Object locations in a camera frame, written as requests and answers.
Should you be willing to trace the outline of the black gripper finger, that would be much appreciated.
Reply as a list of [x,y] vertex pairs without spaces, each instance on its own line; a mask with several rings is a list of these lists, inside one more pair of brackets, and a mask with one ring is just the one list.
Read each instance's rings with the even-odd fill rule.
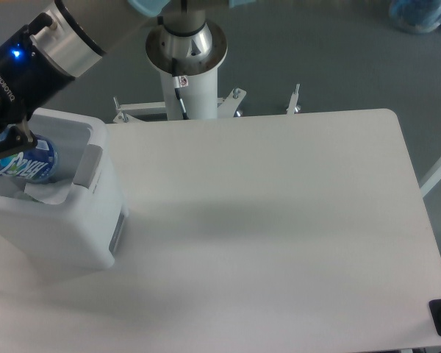
[[10,124],[0,133],[0,159],[28,151],[37,146],[37,137],[31,131],[27,120]]

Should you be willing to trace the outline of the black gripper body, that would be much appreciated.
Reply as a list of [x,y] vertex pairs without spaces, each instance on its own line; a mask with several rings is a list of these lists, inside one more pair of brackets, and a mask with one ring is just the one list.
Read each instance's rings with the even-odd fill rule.
[[33,112],[74,78],[58,69],[32,42],[43,24],[21,27],[0,45],[0,133]]

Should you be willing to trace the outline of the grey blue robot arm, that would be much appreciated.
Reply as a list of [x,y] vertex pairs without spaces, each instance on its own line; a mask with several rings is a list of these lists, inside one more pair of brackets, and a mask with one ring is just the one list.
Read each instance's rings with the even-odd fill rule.
[[0,158],[36,146],[34,111],[98,63],[123,39],[149,28],[146,54],[164,82],[171,120],[217,117],[216,74],[227,53],[223,30],[207,19],[238,1],[53,1],[0,45]]

